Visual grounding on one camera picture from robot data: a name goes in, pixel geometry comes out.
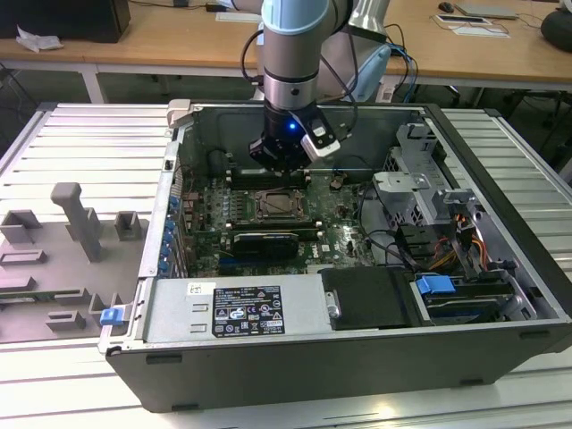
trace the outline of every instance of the metal bracket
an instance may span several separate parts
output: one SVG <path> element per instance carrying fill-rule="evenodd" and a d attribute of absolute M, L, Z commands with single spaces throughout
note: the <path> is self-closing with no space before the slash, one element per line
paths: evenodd
<path fill-rule="evenodd" d="M 171 100 L 167 106 L 167 123 L 169 128 L 175 129 L 193 123 L 192 114 L 203 110 L 196 107 L 190 100 Z"/>

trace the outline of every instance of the power supply label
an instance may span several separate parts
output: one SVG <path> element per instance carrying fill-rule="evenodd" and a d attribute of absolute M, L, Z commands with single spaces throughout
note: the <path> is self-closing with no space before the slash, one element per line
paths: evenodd
<path fill-rule="evenodd" d="M 285 333 L 280 286 L 220 288 L 213 294 L 217 338 Z"/>

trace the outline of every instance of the white sticker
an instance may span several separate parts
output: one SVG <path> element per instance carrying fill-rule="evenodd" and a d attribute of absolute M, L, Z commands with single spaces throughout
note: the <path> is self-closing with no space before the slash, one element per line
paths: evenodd
<path fill-rule="evenodd" d="M 187 295 L 212 295 L 215 282 L 191 282 L 187 285 Z"/>

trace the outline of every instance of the power cable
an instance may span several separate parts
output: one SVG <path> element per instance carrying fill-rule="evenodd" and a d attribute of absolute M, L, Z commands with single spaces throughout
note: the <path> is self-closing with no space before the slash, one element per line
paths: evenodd
<path fill-rule="evenodd" d="M 242 72 L 242 76 L 244 77 L 244 79 L 246 79 L 250 83 L 258 83 L 258 82 L 257 82 L 257 78 L 253 78 L 251 76 L 248 76 L 247 68 L 245 65 L 246 58 L 247 58 L 247 52 L 248 52 L 248 49 L 250 48 L 250 45 L 252 45 L 252 42 L 254 42 L 256 40 L 256 38 L 258 36 L 260 36 L 261 34 L 263 34 L 264 32 L 265 31 L 263 29 L 260 29 L 260 30 L 256 31 L 254 34 L 252 34 L 252 36 L 250 36 L 248 38 L 247 42 L 244 44 L 244 47 L 242 48 L 242 52 L 240 53 L 240 71 Z"/>

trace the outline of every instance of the blue plastic clip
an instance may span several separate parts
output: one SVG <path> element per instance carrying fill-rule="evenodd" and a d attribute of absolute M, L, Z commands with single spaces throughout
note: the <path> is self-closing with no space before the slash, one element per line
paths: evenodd
<path fill-rule="evenodd" d="M 123 308 L 106 308 L 101 312 L 99 323 L 102 326 L 121 326 L 123 324 Z"/>
<path fill-rule="evenodd" d="M 456 289 L 448 275 L 424 275 L 416 281 L 421 295 L 426 293 L 455 293 Z"/>

